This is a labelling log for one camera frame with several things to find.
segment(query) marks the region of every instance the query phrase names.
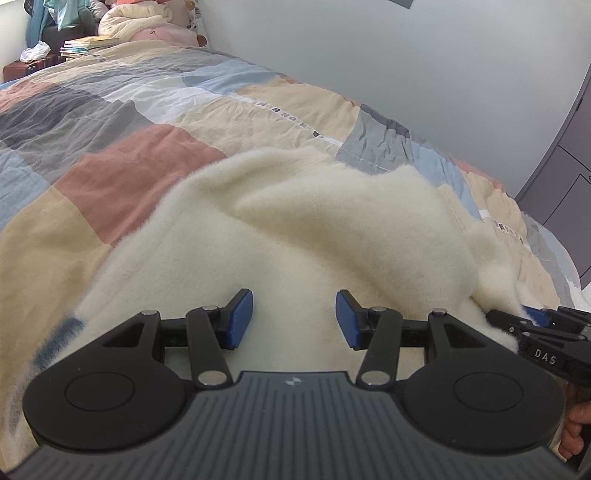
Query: white wall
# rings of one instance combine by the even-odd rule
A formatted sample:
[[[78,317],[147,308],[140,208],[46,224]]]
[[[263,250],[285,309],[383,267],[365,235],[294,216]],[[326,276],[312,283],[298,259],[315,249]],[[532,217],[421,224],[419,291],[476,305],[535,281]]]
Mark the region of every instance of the white wall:
[[[2,81],[4,80],[1,70],[4,66],[18,60],[21,52],[27,48],[25,33],[30,17],[25,12],[23,4],[24,1],[15,0],[0,5],[0,79]]]
[[[517,194],[591,63],[589,0],[199,0],[213,48],[367,103]]]

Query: white plastic bag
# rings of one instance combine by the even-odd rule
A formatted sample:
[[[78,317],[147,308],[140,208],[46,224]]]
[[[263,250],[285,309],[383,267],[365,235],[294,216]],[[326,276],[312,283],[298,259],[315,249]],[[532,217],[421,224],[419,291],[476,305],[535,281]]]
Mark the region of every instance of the white plastic bag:
[[[35,60],[41,60],[47,57],[47,54],[50,52],[50,50],[51,48],[47,43],[44,41],[39,41],[39,43],[33,48],[28,48],[22,51],[21,61],[24,63],[31,63]]]

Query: brown suitcase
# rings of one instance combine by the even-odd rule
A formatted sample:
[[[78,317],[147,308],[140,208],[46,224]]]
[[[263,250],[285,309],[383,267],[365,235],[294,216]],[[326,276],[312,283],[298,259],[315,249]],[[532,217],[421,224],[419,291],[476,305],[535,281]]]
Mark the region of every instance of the brown suitcase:
[[[38,70],[63,63],[65,60],[59,55],[48,55],[44,59],[32,61],[31,63],[13,61],[4,67],[4,82],[21,79]]]

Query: cabinet door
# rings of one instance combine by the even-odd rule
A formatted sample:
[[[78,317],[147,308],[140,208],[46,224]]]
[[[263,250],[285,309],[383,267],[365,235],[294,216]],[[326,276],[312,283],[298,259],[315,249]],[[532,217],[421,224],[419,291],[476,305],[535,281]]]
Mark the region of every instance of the cabinet door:
[[[572,156],[557,147],[519,200],[519,208],[543,225],[569,192],[577,177],[590,174],[591,171],[587,171]]]
[[[591,169],[591,90],[587,87],[579,109],[558,142],[568,153]]]
[[[544,226],[564,245],[583,275],[591,267],[591,183],[587,177],[578,176]]]

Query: gray ribbed handle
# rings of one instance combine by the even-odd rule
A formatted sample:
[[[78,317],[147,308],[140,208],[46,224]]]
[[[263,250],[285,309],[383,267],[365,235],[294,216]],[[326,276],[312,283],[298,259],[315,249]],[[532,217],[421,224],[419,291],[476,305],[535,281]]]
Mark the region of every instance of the gray ribbed handle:
[[[226,390],[200,393],[176,425],[140,447],[108,455],[74,455],[44,446],[9,476],[14,480],[574,478],[543,448],[485,457],[441,446],[416,431],[386,393],[362,391],[344,373],[261,372],[245,372]]]

